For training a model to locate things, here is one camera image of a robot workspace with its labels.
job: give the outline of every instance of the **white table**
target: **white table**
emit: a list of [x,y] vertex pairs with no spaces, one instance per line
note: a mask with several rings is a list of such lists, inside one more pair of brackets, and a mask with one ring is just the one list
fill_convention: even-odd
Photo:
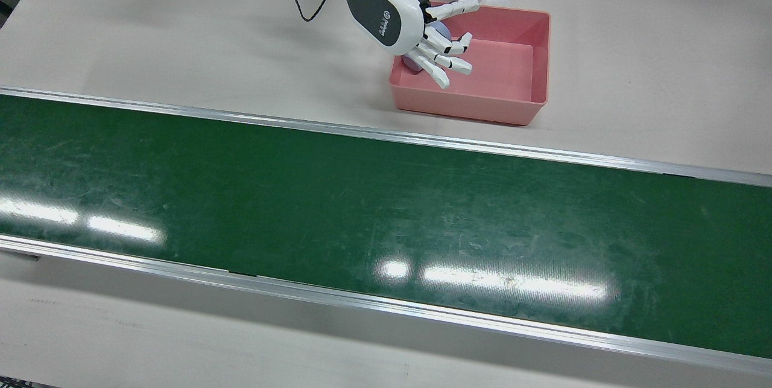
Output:
[[772,174],[772,0],[511,1],[552,14],[529,127],[396,110],[344,0],[22,0],[0,84]]

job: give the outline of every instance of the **table surface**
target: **table surface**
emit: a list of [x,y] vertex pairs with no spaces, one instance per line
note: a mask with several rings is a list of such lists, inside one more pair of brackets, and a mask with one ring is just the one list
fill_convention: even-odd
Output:
[[22,0],[0,84],[772,174],[772,0],[511,5],[552,15],[528,127],[396,110],[344,0]]
[[769,187],[11,96],[0,115],[0,234],[772,358]]

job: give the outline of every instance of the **pink bin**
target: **pink bin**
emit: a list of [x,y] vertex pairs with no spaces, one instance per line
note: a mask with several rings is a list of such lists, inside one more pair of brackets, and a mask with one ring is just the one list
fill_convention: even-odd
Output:
[[443,21],[454,38],[471,31],[471,75],[448,70],[440,89],[427,72],[416,74],[394,58],[391,93],[402,110],[527,125],[546,104],[549,74],[549,14],[483,6]]

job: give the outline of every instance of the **robot finger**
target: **robot finger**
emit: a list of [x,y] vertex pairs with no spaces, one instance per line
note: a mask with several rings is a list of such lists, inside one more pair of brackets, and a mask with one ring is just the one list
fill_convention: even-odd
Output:
[[419,50],[413,49],[409,51],[406,56],[425,69],[432,76],[432,79],[437,82],[437,85],[439,85],[440,88],[447,89],[448,86],[450,86],[450,79],[448,79],[445,70],[436,66],[432,60],[424,56]]
[[460,55],[469,49],[469,44],[472,43],[472,34],[465,33],[457,41],[451,41],[442,36],[434,27],[426,26],[424,28],[424,42],[434,47],[438,53]]
[[435,19],[442,21],[449,19],[454,15],[477,11],[479,8],[480,2],[477,0],[459,0],[432,8],[427,8],[426,12]]
[[452,69],[453,71],[460,72],[460,74],[472,74],[472,64],[468,63],[461,58],[449,58],[447,56],[437,53],[432,47],[424,44],[423,42],[417,46],[417,49],[427,58],[433,60],[436,64]]

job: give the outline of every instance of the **scratch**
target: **scratch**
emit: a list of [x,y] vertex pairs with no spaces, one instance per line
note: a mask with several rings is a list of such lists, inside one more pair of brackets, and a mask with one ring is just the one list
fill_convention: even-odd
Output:
[[72,139],[70,139],[70,140],[68,140],[68,141],[63,141],[63,142],[60,142],[60,143],[56,144],[55,146],[52,146],[52,147],[46,148],[46,151],[55,150],[56,148],[60,148],[62,145],[64,145],[64,144],[68,144],[68,143],[70,143],[70,142],[72,142]]

